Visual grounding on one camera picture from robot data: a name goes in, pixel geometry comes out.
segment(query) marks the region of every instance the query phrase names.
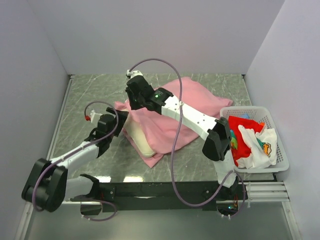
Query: cartoon print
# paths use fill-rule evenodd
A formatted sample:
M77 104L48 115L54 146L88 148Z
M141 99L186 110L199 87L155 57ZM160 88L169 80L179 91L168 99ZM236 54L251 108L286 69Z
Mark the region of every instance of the cartoon print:
M263 149L264 153L267 154L268 157L270 158L270 153L272 151L271 150L271 145L269 143L267 143L267 142L264 142L263 146L262 146L262 149Z

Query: red cloth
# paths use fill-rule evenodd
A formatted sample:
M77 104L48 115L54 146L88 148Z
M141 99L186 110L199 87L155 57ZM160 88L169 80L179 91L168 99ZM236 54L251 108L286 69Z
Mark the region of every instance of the red cloth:
M228 122L230 129L233 130L234 135L236 137L236 141L238 143L237 149L231 149L234 164L238 167L237 160L239 158L247 158L251 154L250 148L245 144L244 140L242 139L242 135L238 129L238 126L242 125L246 129L253 129L255 133L260 133L264 126L257 123L254 120L236 116L229 116Z

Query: white wall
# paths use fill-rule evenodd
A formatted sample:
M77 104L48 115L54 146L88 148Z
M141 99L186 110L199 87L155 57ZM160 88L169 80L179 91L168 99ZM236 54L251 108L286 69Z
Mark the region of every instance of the white wall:
M285 180L305 240L320 238L320 1L286 0L246 75L290 161Z
M284 0L28 0L69 74L247 73ZM146 63L147 72L169 72Z
M0 0L0 239L12 240L35 161L46 157L68 76L26 0Z

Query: black metal bar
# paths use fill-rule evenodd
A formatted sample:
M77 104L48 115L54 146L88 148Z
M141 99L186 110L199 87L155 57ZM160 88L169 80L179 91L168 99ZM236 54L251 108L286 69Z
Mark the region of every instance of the black metal bar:
M177 182L180 195L192 204L201 203L209 199L217 190L217 181L187 181ZM190 209L176 196L171 182L108 182L100 183L101 195L97 199L112 202L118 210L168 210ZM216 201L234 200L234 196L243 198L242 185L235 188L222 187L217 196L201 207L204 211L216 211ZM103 205L103 212L112 212L113 208Z

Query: white connector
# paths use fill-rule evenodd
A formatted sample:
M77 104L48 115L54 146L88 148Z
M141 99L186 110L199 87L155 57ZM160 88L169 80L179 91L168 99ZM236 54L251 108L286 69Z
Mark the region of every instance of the white connector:
M134 78L135 76L143 76L142 72L140 72L139 70L136 71L130 71L127 70L126 71L126 76L130 77L131 79Z
M102 116L101 113L96 113L95 110L90 112L90 121L92 124L97 125L100 117Z

